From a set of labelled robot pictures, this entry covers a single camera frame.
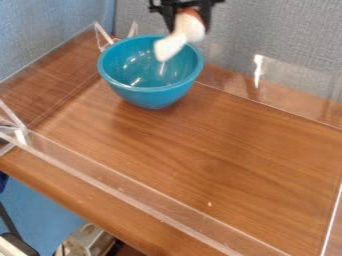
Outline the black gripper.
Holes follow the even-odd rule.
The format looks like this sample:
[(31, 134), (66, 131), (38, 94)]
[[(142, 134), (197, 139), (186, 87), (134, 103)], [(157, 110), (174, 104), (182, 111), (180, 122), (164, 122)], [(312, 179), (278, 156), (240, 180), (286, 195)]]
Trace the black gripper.
[(155, 0), (149, 0), (149, 9), (151, 12), (162, 12), (168, 29), (173, 32), (176, 28), (177, 10), (196, 7), (200, 9), (206, 31), (210, 31), (213, 6), (225, 1), (226, 0), (160, 0), (160, 3), (155, 3)]

